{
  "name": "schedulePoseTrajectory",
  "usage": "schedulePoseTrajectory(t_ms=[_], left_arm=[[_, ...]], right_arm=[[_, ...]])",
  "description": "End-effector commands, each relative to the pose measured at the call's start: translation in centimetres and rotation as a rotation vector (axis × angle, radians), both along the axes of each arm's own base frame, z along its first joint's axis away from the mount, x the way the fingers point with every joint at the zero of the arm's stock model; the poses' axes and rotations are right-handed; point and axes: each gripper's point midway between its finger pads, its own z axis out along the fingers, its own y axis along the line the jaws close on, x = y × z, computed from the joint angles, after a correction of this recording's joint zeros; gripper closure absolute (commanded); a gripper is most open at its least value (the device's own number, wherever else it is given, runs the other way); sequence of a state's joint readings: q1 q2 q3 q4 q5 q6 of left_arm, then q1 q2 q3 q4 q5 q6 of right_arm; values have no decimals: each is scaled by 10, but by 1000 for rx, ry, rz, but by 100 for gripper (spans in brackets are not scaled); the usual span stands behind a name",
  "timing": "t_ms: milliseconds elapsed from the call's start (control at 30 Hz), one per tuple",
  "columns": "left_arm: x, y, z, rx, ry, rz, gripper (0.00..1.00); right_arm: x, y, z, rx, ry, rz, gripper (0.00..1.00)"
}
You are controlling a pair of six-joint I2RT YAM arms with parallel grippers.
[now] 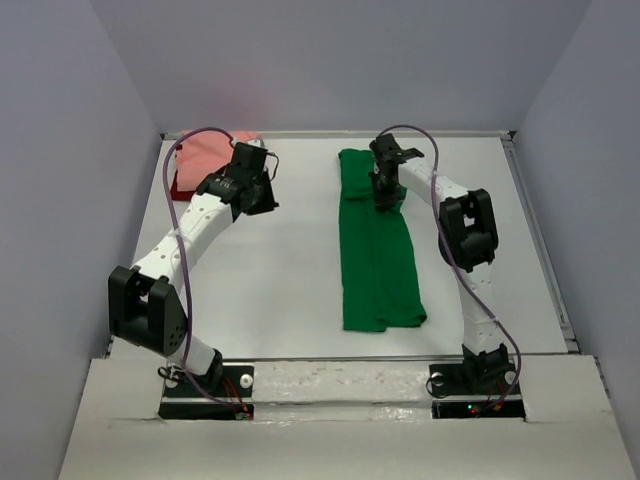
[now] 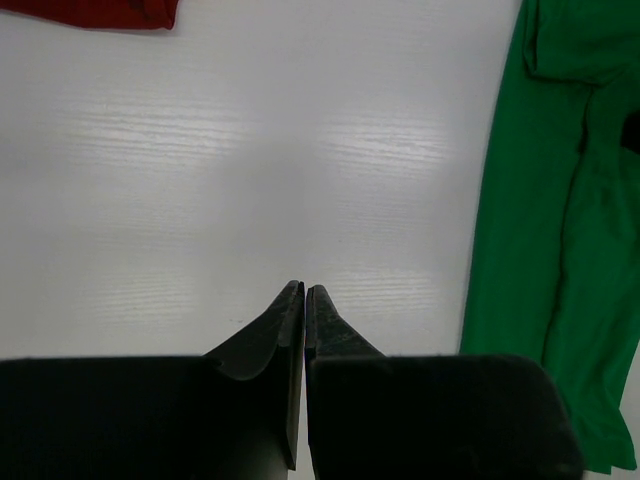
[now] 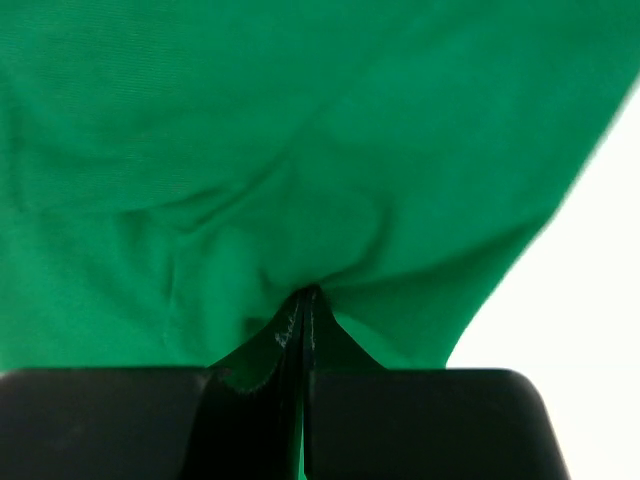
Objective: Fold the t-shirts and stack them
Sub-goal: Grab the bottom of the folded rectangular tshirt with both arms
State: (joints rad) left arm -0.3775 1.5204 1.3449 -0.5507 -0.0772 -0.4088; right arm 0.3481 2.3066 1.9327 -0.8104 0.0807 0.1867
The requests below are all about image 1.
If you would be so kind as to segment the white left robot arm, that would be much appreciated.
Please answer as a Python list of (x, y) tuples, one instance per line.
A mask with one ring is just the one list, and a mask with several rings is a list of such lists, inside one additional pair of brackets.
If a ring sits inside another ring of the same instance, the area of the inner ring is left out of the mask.
[(237, 142), (229, 164), (205, 176), (172, 228), (130, 267), (116, 267), (108, 279), (112, 336), (151, 351), (180, 368), (195, 392), (213, 396), (223, 379), (221, 353), (193, 332), (189, 274), (213, 241), (242, 216), (274, 211), (271, 153), (262, 141)]

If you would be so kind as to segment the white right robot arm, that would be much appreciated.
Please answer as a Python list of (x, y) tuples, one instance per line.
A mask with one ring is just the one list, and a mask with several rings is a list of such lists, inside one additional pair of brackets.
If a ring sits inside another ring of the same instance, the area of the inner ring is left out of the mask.
[(455, 275), (463, 317), (462, 360), (430, 367), (426, 383), (436, 399), (489, 397), (512, 391), (519, 379), (517, 343), (491, 304), (491, 267), (499, 245), (492, 199), (485, 189), (471, 190), (439, 173), (439, 147), (427, 137), (434, 159), (416, 148), (401, 147), (389, 129), (370, 143), (375, 167), (370, 175), (376, 209), (385, 212), (410, 191), (433, 211), (438, 248)]

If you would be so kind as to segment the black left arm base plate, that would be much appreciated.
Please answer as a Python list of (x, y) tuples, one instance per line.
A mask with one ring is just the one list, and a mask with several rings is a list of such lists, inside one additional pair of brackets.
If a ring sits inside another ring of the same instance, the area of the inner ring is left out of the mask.
[(251, 421), (255, 365), (226, 363), (219, 380), (196, 377), (193, 384), (176, 366), (161, 366), (163, 380), (158, 414), (165, 420)]

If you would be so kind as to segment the green t-shirt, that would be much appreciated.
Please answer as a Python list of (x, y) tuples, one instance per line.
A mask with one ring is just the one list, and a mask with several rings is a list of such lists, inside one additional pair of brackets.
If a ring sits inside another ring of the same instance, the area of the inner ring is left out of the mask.
[(376, 209), (370, 151), (343, 149), (338, 164), (343, 329), (382, 333), (421, 327), (427, 312), (401, 206), (386, 212)]

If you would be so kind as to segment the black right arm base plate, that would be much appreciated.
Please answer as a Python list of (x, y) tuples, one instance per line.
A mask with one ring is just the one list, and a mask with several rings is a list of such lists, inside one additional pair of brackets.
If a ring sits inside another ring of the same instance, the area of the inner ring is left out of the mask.
[(429, 366), (425, 389), (432, 398), (434, 420), (468, 420), (473, 418), (525, 419), (520, 386), (506, 396), (515, 379), (515, 367), (492, 374), (484, 384), (472, 384), (462, 375), (461, 363), (436, 363)]

